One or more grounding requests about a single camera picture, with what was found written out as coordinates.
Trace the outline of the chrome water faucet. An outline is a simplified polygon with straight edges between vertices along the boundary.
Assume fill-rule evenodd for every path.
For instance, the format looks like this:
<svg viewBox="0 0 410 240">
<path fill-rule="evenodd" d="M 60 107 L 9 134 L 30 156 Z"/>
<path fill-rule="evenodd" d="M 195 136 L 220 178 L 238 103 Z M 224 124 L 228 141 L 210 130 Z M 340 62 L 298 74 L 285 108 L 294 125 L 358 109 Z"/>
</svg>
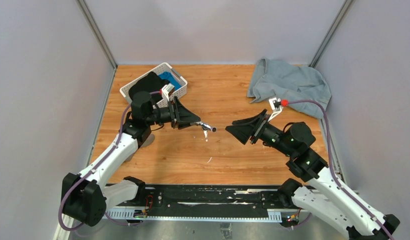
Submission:
<svg viewBox="0 0 410 240">
<path fill-rule="evenodd" d="M 208 141 L 208 132 L 214 133 L 214 132 L 217 131 L 217 128 L 216 128 L 216 127 L 210 126 L 209 124 L 204 123 L 204 122 L 202 122 L 202 121 L 200 121 L 200 122 L 198 123 L 198 125 L 199 125 L 199 126 L 202 128 L 202 130 L 203 130 L 203 133 L 204 133 L 204 137 L 205 137 L 205 141 L 206 141 L 206 142 Z"/>
</svg>

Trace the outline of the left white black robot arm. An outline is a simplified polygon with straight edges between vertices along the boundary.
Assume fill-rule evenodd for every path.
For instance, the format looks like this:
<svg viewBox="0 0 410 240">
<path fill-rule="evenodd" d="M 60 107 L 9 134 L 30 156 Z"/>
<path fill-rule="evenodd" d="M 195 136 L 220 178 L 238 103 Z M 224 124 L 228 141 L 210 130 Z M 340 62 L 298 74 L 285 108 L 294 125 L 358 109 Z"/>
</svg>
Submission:
<svg viewBox="0 0 410 240">
<path fill-rule="evenodd" d="M 145 203 L 143 181 L 130 176 L 111 186 L 108 181 L 145 144 L 151 135 L 151 126 L 163 127 L 169 123 L 179 130 L 191 126 L 200 126 L 205 133 L 216 130 L 184 107 L 178 97 L 168 101 L 166 107 L 158 107 L 153 94 L 147 91 L 135 93 L 122 114 L 118 134 L 108 148 L 79 173 L 68 173 L 64 177 L 58 209 L 58 221 L 64 230 L 73 231 L 77 227 L 67 227 L 63 215 L 92 227 L 109 209 L 120 203 L 129 201 L 136 207 Z"/>
</svg>

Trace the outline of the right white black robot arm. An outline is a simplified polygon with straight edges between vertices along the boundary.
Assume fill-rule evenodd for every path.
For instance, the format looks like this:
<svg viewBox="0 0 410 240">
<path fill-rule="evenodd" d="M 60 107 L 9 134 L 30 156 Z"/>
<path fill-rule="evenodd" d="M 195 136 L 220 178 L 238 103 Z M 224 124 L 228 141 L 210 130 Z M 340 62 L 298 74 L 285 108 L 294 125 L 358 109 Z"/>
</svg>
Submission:
<svg viewBox="0 0 410 240">
<path fill-rule="evenodd" d="M 316 139 L 304 122 L 291 122 L 280 130 L 269 123 L 266 112 L 235 120 L 225 130 L 242 144 L 261 140 L 278 150 L 289 158 L 286 165 L 294 176 L 324 195 L 319 197 L 289 178 L 279 188 L 280 205 L 309 211 L 348 240 L 391 240 L 400 220 L 370 206 L 332 174 L 329 164 L 311 148 Z"/>
</svg>

